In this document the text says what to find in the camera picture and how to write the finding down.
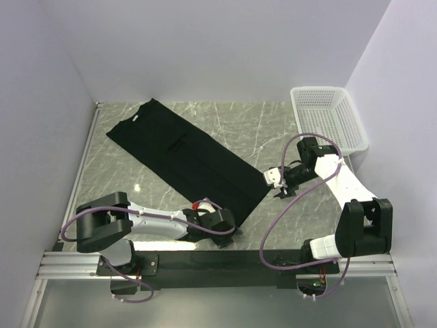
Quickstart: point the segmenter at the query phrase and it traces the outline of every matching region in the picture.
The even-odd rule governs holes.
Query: perforated basket
[[[342,87],[294,87],[291,92],[299,133],[333,140],[349,155],[368,147],[367,137],[349,93]],[[328,144],[318,138],[318,143]]]

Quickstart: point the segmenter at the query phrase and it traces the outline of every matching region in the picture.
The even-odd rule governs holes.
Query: wall
[[[37,1],[2,1],[0,21],[0,318],[17,327],[57,238],[93,102]]]
[[[393,0],[347,89],[370,138],[354,159],[363,183],[392,201],[392,255],[416,327],[435,327],[437,3]]]
[[[389,0],[40,0],[94,100],[290,100],[344,86]]]

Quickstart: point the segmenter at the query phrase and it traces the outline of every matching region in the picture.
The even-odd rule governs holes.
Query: marble tabletop
[[[98,109],[98,119],[72,211],[81,204],[115,191],[127,192],[129,200],[149,208],[179,210],[191,207],[187,199],[106,136],[120,120],[132,116],[142,104],[106,102]],[[279,166],[286,141],[298,133],[290,102],[163,104],[261,172]],[[299,159],[296,143],[290,145],[286,159],[287,162]],[[315,183],[316,180],[302,185],[300,191]],[[271,191],[264,198],[241,226],[242,234],[235,235],[234,243],[224,249],[259,249],[268,226],[291,200],[273,198],[276,193]],[[305,239],[332,234],[340,213],[333,194],[327,186],[321,186],[288,211],[270,234],[266,249],[300,248]],[[67,236],[76,237],[74,225]],[[135,242],[137,250],[217,249],[211,240],[188,243],[135,234],[130,234],[129,239]],[[75,250],[75,243],[64,246],[64,251]]]

